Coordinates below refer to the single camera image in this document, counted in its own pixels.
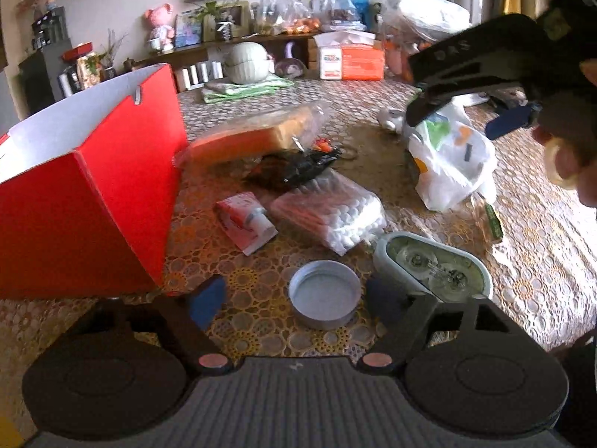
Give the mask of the person's hand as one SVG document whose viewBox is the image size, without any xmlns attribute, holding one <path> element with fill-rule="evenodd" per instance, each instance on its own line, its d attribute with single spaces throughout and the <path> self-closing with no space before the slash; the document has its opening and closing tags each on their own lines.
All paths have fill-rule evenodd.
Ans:
<svg viewBox="0 0 597 448">
<path fill-rule="evenodd" d="M 555 138 L 543 127 L 536 127 L 532 131 L 532 137 L 543 147 L 556 140 L 553 167 L 557 176 L 574 186 L 581 204 L 595 208 L 597 204 L 596 159 L 589 162 L 577 147 L 563 139 Z"/>
</svg>

